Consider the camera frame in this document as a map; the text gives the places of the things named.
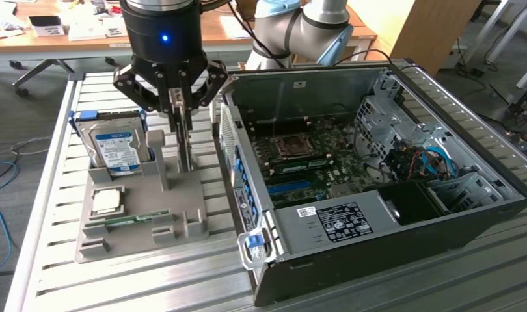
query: wooden cabinet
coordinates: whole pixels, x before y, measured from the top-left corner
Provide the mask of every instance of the wooden cabinet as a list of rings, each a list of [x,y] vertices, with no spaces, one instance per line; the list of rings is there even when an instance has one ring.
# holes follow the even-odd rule
[[[435,74],[482,0],[350,0],[376,33],[372,48],[394,59],[411,58]],[[384,59],[370,53],[368,60]]]

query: motherboard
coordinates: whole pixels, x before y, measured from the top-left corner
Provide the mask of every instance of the motherboard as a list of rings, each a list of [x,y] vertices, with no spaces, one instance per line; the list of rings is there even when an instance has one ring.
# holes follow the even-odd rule
[[[251,141],[275,208],[362,192],[376,183],[355,152],[350,120],[252,127]]]

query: barcode label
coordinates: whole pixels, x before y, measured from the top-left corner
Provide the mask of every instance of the barcode label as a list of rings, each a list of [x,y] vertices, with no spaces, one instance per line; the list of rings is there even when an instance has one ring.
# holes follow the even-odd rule
[[[315,207],[306,207],[298,209],[298,214],[300,218],[304,218],[306,216],[315,216],[318,212],[315,211]]]

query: chair wheel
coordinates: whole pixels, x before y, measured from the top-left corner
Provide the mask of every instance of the chair wheel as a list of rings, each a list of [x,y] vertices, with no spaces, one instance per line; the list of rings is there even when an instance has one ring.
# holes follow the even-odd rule
[[[16,88],[15,92],[16,92],[16,95],[23,97],[23,98],[29,95],[29,90],[28,89]]]
[[[105,57],[105,63],[115,66],[116,61],[112,57]]]
[[[11,67],[12,67],[15,70],[20,70],[21,68],[24,68],[24,67],[21,66],[21,63],[20,63],[20,62],[15,62],[13,60],[9,62],[9,64],[11,64]]]

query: hard drive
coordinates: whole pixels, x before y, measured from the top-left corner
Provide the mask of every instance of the hard drive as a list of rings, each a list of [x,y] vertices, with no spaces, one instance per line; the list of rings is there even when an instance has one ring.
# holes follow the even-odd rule
[[[71,124],[83,140],[93,168],[107,168],[111,176],[127,176],[152,160],[145,142],[145,112],[79,112]]]

